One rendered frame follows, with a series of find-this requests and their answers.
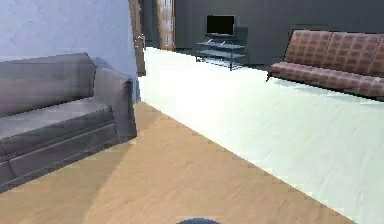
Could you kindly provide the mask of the red checked sofa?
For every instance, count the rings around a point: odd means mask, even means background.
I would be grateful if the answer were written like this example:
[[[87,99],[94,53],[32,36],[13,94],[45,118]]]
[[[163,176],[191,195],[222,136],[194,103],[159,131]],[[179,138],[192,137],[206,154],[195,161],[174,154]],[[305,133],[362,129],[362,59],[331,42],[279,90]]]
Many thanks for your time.
[[[267,76],[384,101],[384,34],[295,30]]]

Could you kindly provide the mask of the brown wooden room door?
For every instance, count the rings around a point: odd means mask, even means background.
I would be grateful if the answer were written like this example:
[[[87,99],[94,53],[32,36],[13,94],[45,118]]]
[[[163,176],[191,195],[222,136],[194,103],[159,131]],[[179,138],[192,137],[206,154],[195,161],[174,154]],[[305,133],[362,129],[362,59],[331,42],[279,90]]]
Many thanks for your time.
[[[131,27],[132,27],[132,36],[134,41],[137,73],[139,77],[142,77],[146,75],[143,42],[140,39],[137,39],[137,37],[140,34],[143,34],[141,32],[141,22],[140,22],[141,8],[140,8],[139,0],[128,0],[128,2],[129,2],[129,9],[130,9],[130,19],[131,19]]]
[[[174,0],[157,0],[157,15],[160,48],[162,50],[174,51]]]

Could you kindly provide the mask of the grey sofa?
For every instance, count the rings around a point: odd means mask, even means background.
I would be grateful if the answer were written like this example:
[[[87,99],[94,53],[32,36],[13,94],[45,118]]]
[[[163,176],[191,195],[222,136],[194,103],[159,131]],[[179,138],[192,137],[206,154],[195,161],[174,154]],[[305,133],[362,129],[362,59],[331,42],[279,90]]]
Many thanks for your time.
[[[86,53],[0,62],[0,194],[134,139],[133,89]]]

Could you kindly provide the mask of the glass television stand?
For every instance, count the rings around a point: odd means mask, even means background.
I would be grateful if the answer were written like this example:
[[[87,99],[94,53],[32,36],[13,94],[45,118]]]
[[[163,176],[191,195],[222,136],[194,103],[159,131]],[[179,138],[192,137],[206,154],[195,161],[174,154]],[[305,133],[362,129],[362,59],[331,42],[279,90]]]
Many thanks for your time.
[[[228,68],[230,71],[241,68],[240,59],[245,58],[246,47],[230,40],[210,38],[199,42],[195,60]]]

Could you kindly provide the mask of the black television set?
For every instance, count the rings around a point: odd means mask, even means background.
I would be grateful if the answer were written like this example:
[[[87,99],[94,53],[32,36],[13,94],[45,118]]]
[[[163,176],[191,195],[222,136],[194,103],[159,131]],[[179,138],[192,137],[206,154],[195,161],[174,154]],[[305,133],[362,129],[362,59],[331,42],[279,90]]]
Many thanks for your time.
[[[207,15],[206,33],[210,35],[233,36],[234,15]]]

